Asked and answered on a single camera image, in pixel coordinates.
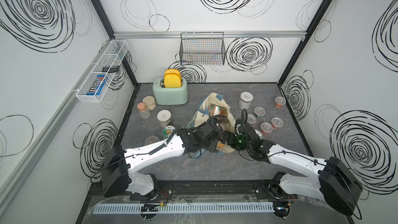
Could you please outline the cream canvas bag blue handles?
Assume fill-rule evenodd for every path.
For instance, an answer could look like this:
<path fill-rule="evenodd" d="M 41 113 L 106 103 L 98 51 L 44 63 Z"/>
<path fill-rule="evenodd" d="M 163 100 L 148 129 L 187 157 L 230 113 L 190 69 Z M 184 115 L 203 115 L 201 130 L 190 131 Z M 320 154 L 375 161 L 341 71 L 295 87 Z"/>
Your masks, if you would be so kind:
<path fill-rule="evenodd" d="M 211 105 L 219 107 L 222 110 L 224 110 L 224 112 L 221 111 L 220 114 L 223 115 L 224 118 L 216 117 L 215 119 L 212 120 L 212 122 L 217 122 L 217 124 L 221 126 L 222 132 L 229 131 L 235 133 L 234 125 L 236 124 L 236 120 L 233 117 L 232 112 L 230 111 L 230 106 L 226 103 L 222 95 L 215 92 L 209 94 L 207 97 L 200 100 L 197 106 L 197 111 L 194 113 L 191 120 L 189 120 L 182 127 L 183 128 L 198 127 L 200 124 L 206 122 L 211 117 L 216 116 L 216 113 L 214 113 L 214 111 L 211 109 Z"/>

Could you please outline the silver label jar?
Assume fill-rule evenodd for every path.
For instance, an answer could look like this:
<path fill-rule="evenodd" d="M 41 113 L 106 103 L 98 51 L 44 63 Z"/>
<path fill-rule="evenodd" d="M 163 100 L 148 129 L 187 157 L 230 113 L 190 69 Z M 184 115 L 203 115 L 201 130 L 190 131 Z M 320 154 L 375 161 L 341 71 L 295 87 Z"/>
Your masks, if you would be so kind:
<path fill-rule="evenodd" d="M 242 92 L 239 97 L 238 107 L 240 109 L 248 109 L 254 99 L 250 92 Z"/>

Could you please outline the sunflower label tall jar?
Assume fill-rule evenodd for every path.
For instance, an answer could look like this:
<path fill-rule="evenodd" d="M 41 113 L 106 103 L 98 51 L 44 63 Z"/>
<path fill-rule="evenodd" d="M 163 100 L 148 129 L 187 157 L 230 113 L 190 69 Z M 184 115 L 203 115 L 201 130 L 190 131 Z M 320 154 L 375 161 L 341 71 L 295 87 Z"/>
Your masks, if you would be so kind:
<path fill-rule="evenodd" d="M 172 114 L 168 110 L 161 110 L 157 114 L 157 119 L 160 123 L 161 128 L 165 128 L 171 123 Z"/>

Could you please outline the red bee label seed jar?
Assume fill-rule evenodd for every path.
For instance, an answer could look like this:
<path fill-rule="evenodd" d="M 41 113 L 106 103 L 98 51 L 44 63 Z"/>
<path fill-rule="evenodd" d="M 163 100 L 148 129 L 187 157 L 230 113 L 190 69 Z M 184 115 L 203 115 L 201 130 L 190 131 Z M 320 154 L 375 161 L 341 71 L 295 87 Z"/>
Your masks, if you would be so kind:
<path fill-rule="evenodd" d="M 286 104 L 286 99 L 282 96 L 278 96 L 275 98 L 275 107 L 282 108 Z"/>

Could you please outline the large radish label seed jar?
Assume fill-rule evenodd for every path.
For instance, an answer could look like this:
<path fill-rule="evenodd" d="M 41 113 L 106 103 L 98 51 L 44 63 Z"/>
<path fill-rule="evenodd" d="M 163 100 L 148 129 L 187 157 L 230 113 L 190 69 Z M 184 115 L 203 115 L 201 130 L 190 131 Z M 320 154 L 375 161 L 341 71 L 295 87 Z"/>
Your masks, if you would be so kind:
<path fill-rule="evenodd" d="M 255 132 L 256 132 L 256 134 L 257 134 L 257 136 L 259 137 L 259 139 L 263 139 L 263 134 L 260 132 L 260 131 L 258 131 L 258 130 L 255 130 Z"/>

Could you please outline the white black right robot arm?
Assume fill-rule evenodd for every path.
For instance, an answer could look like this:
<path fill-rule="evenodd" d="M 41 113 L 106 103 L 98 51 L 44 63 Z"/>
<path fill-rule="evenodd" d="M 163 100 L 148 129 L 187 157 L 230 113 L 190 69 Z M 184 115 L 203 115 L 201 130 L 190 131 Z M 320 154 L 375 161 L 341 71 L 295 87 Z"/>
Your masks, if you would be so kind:
<path fill-rule="evenodd" d="M 299 173 L 299 176 L 277 173 L 269 185 L 272 193 L 318 199 L 343 215 L 361 219 L 358 200 L 363 187 L 340 159 L 311 157 L 260 139 L 248 123 L 246 109 L 235 122 L 234 134 L 228 144 L 238 151 L 247 151 L 248 160 L 275 164 Z"/>

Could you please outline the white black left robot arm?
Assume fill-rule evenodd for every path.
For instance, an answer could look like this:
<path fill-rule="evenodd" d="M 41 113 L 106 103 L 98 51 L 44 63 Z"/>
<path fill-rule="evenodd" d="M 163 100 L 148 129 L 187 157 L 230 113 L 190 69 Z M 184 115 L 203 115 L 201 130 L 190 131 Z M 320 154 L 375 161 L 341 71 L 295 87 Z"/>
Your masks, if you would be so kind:
<path fill-rule="evenodd" d="M 193 128 L 177 128 L 165 140 L 139 147 L 123 149 L 114 146 L 99 167 L 103 196 L 114 197 L 122 192 L 154 197 L 159 186 L 153 174 L 140 170 L 168 158 L 190 155 L 203 149 L 213 152 L 223 132 L 224 115 L 215 115 Z"/>

